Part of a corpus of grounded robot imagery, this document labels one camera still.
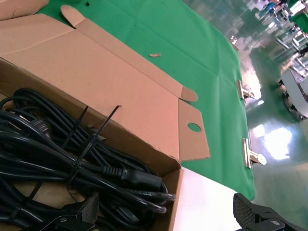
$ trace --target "green table mat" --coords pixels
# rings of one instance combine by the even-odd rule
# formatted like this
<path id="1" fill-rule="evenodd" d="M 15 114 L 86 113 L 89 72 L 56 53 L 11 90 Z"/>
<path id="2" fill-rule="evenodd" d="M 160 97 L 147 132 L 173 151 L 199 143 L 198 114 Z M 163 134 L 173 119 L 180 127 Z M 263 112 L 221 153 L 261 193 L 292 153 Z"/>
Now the green table mat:
<path id="1" fill-rule="evenodd" d="M 150 60 L 199 100 L 211 157 L 185 161 L 205 177 L 243 193 L 255 194 L 252 170 L 244 167 L 242 138 L 248 136 L 244 102 L 238 97 L 239 55 L 210 23 L 180 0 L 50 0 L 40 13 L 66 22 L 60 6 L 70 4 Z M 161 53 L 159 58 L 150 53 Z"/>

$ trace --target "factory floor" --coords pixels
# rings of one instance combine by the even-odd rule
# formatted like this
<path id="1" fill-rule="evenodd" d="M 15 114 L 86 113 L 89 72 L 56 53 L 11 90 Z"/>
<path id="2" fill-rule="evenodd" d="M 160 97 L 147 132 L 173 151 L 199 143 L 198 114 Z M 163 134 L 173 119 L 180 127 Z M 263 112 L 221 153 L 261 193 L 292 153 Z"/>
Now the factory floor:
<path id="1" fill-rule="evenodd" d="M 291 115 L 277 87 L 292 58 L 292 52 L 273 55 L 280 49 L 274 37 L 281 30 L 260 22 L 262 6 L 252 0 L 184 2 L 227 38 L 237 38 L 243 86 L 256 96 L 246 101 L 251 149 L 268 161 L 254 166 L 254 202 L 308 229 L 308 120 L 299 122 Z"/>

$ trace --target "plug connector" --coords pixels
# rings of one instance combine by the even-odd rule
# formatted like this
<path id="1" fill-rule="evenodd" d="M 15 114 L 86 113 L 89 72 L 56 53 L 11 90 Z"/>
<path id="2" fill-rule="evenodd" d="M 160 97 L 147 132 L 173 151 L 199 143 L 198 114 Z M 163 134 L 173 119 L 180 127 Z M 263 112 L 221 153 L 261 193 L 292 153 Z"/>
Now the plug connector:
<path id="1" fill-rule="evenodd" d="M 158 176 L 131 169 L 104 167 L 102 176 L 110 181 L 117 181 L 134 189 L 148 189 L 159 191 L 162 179 Z"/>

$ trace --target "black zip tie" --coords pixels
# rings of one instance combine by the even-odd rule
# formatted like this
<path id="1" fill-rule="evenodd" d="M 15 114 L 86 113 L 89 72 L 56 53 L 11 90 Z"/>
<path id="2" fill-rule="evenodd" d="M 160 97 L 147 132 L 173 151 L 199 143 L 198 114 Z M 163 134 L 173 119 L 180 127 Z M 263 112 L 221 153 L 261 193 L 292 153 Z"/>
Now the black zip tie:
<path id="1" fill-rule="evenodd" d="M 79 116 L 78 120 L 76 121 L 76 123 L 74 124 L 72 130 L 70 131 L 70 133 L 68 134 L 66 140 L 64 141 L 64 143 L 62 144 L 61 148 L 64 149 L 67 146 L 67 143 L 71 140 L 73 134 L 75 133 L 75 131 L 77 130 L 78 126 L 80 125 L 80 122 L 82 120 L 82 118 L 85 116 L 86 112 L 87 112 L 88 106 L 85 107 L 85 109 L 83 110 L 83 112 L 81 113 L 81 115 Z"/>
<path id="2" fill-rule="evenodd" d="M 15 207 L 14 211 L 11 213 L 9 219 L 8 219 L 8 224 L 13 224 L 15 218 L 17 217 L 18 213 L 20 212 L 20 210 L 22 210 L 25 206 L 25 204 L 30 201 L 33 200 L 34 196 L 37 194 L 38 190 L 40 189 L 40 187 L 42 186 L 43 182 L 40 181 L 36 184 L 35 188 L 32 190 L 31 194 L 24 198 L 21 202 L 19 202 L 17 204 L 17 206 Z"/>
<path id="3" fill-rule="evenodd" d="M 67 183 L 67 191 L 70 194 L 70 196 L 75 200 L 75 202 L 77 202 L 77 200 L 73 197 L 72 193 L 69 191 L 69 185 L 71 184 L 71 182 L 73 181 L 73 179 L 75 178 L 75 176 L 77 175 L 77 173 L 79 172 L 80 166 L 81 166 L 81 161 L 82 159 L 92 150 L 92 148 L 96 145 L 96 143 L 99 141 L 98 136 L 100 135 L 100 133 L 102 132 L 102 130 L 106 127 L 107 123 L 109 122 L 109 120 L 111 119 L 111 117 L 114 115 L 114 113 L 117 111 L 117 109 L 120 107 L 120 105 L 116 106 L 114 108 L 114 110 L 112 111 L 112 113 L 108 116 L 108 118 L 106 119 L 106 121 L 103 123 L 103 125 L 101 126 L 101 128 L 92 136 L 89 136 L 87 138 L 87 140 L 83 143 L 82 147 L 81 147 L 81 154 L 80 156 L 76 159 L 76 161 L 74 161 L 73 163 L 73 167 L 72 167 L 72 171 L 71 171 L 71 178 Z"/>

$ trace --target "white surface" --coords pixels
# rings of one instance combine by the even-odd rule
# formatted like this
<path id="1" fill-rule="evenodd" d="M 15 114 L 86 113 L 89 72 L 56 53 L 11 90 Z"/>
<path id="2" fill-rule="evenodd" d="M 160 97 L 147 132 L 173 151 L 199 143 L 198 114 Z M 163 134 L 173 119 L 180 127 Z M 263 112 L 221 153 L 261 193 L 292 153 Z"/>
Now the white surface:
<path id="1" fill-rule="evenodd" d="M 283 74 L 283 84 L 285 85 L 287 92 L 289 93 L 290 99 L 298 112 L 308 117 L 308 103 L 306 102 L 302 92 L 298 88 L 298 85 L 293 75 L 298 75 L 298 73 L 289 70 L 285 74 Z"/>
<path id="2" fill-rule="evenodd" d="M 178 210 L 173 231 L 236 231 L 234 190 L 183 168 Z"/>

